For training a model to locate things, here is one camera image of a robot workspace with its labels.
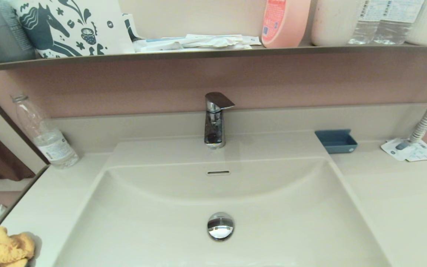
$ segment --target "white sink basin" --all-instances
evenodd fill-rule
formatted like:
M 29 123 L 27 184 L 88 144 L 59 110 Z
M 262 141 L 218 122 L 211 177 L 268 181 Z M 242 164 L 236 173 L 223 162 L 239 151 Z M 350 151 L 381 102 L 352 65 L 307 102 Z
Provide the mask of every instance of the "white sink basin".
M 240 158 L 255 157 L 239 151 Z M 202 157 L 106 168 L 55 266 L 389 266 L 327 154 Z M 207 234 L 207 220 L 217 212 L 235 221 L 225 242 Z

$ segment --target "pink bottle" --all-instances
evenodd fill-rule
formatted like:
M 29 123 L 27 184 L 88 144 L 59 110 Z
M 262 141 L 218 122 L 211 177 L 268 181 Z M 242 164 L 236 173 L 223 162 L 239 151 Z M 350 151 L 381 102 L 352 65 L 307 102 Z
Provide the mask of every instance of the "pink bottle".
M 268 48 L 297 47 L 301 42 L 311 0 L 268 0 L 261 40 Z

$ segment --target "faucet handle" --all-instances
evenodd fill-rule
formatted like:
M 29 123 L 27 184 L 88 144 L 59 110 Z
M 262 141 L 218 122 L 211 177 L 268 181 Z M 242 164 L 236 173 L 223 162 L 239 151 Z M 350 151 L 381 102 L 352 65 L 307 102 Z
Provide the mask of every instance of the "faucet handle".
M 205 95 L 205 104 L 207 111 L 210 113 L 218 113 L 224 109 L 232 108 L 235 104 L 230 101 L 223 93 L 212 92 Z

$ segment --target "grey container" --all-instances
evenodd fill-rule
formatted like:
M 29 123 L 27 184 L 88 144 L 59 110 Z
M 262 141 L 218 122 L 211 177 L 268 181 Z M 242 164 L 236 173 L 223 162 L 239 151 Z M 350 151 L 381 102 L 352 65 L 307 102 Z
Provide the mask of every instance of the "grey container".
M 0 63 L 35 59 L 36 53 L 7 0 L 0 0 Z
M 329 154 L 351 153 L 357 149 L 357 142 L 350 135 L 351 130 L 316 131 L 315 135 Z

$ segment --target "bottle label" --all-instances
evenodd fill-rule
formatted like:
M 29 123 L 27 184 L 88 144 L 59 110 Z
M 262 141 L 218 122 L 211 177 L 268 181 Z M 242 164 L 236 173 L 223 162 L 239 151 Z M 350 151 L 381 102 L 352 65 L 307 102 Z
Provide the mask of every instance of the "bottle label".
M 379 22 L 383 18 L 388 0 L 365 0 L 359 13 L 362 22 Z
M 388 0 L 382 20 L 414 23 L 424 0 Z
M 21 50 L 26 51 L 33 49 L 32 44 L 29 42 L 27 35 L 22 29 L 21 24 L 19 24 L 19 21 L 17 20 L 17 16 L 14 13 L 14 10 L 9 5 L 7 0 L 0 0 L 0 12 L 7 26 L 11 30 L 14 39 L 16 40 L 17 44 L 19 44 L 19 47 L 21 47 Z
M 286 0 L 268 0 L 263 21 L 263 42 L 269 42 L 276 36 L 286 12 Z
M 65 138 L 60 139 L 53 144 L 37 147 L 49 161 L 57 161 L 63 159 L 73 152 L 73 148 L 68 144 Z

